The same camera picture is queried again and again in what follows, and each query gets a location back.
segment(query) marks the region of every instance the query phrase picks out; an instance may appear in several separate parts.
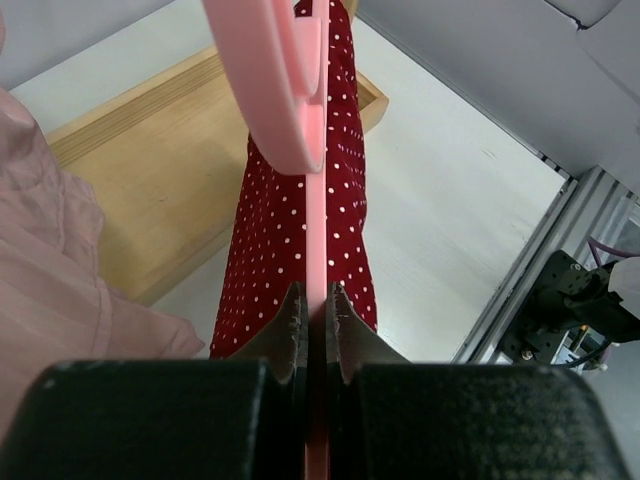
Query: cable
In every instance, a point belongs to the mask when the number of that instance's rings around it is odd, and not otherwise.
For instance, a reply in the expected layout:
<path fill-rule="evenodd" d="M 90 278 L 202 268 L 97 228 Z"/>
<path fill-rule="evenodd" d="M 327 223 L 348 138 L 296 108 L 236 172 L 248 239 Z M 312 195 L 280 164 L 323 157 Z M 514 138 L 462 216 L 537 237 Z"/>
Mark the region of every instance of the cable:
<path fill-rule="evenodd" d="M 589 245 L 589 249 L 591 250 L 591 255 L 593 255 L 593 259 L 596 261 L 596 265 L 598 267 L 602 266 L 602 261 L 600 260 L 600 255 L 598 254 L 598 250 L 602 250 L 609 255 L 614 255 L 620 258 L 633 258 L 640 257 L 638 253 L 625 252 L 624 250 L 618 250 L 617 248 L 610 247 L 605 245 L 604 243 L 600 243 L 593 237 L 589 237 L 587 240 L 587 244 Z"/>
<path fill-rule="evenodd" d="M 596 348 L 592 352 L 587 353 L 586 355 L 574 360 L 573 362 L 557 363 L 556 366 L 557 367 L 562 367 L 562 368 L 576 368 L 576 367 L 579 367 L 583 363 L 587 363 L 589 360 L 591 360 L 591 359 L 597 357 L 598 355 L 600 355 L 601 353 L 603 353 L 607 348 L 609 348 L 609 346 L 611 346 L 611 340 L 605 340 L 604 342 L 602 342 L 602 344 L 598 348 Z"/>

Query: pink fabric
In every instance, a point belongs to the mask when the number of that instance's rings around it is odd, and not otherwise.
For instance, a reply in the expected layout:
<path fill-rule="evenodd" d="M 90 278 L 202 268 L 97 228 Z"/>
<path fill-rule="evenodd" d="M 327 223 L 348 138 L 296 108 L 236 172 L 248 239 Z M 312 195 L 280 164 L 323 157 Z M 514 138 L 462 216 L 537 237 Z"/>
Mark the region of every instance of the pink fabric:
<path fill-rule="evenodd" d="M 3 38 L 0 17 L 0 50 Z M 0 439 L 52 363 L 203 347 L 189 322 L 135 305 L 98 277 L 103 223 L 91 187 L 58 168 L 33 117 L 0 89 Z"/>

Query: white wall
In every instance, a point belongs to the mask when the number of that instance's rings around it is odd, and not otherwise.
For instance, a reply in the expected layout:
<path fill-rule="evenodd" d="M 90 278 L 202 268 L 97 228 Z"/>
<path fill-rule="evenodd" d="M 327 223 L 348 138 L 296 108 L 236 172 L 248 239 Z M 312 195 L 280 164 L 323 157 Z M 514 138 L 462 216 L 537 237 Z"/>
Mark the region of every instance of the white wall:
<path fill-rule="evenodd" d="M 0 0 L 7 26 L 0 85 L 10 90 L 168 3 Z"/>
<path fill-rule="evenodd" d="M 633 3 L 622 0 L 611 15 Z M 591 60 L 575 24 L 543 0 L 361 6 L 366 21 L 554 162 L 573 174 L 601 164 L 640 192 L 640 106 Z M 637 65 L 636 50 L 622 54 Z"/>

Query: pink plastic hanger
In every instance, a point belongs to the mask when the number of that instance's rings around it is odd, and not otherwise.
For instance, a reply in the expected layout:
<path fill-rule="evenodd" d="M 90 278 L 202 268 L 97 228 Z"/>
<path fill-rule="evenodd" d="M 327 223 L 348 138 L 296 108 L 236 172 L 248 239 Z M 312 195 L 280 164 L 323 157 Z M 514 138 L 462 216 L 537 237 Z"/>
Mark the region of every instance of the pink plastic hanger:
<path fill-rule="evenodd" d="M 328 478 L 324 406 L 327 299 L 326 131 L 329 1 L 295 18 L 291 0 L 203 0 L 240 111 L 260 153 L 306 175 L 306 295 L 311 319 L 306 478 Z"/>

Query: red polka dot fabric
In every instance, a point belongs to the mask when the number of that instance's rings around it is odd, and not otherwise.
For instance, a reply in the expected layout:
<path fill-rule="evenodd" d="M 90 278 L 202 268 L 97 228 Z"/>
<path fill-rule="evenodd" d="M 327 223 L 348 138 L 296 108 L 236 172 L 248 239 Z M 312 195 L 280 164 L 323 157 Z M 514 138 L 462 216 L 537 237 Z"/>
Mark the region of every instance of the red polka dot fabric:
<path fill-rule="evenodd" d="M 311 13 L 302 0 L 297 16 Z M 331 1 L 327 113 L 327 253 L 329 282 L 342 284 L 355 311 L 374 330 L 376 302 L 362 231 L 367 215 L 365 155 L 351 25 Z M 293 282 L 305 279 L 305 179 L 283 176 L 249 138 L 216 319 L 211 357 L 242 347 L 276 315 Z"/>

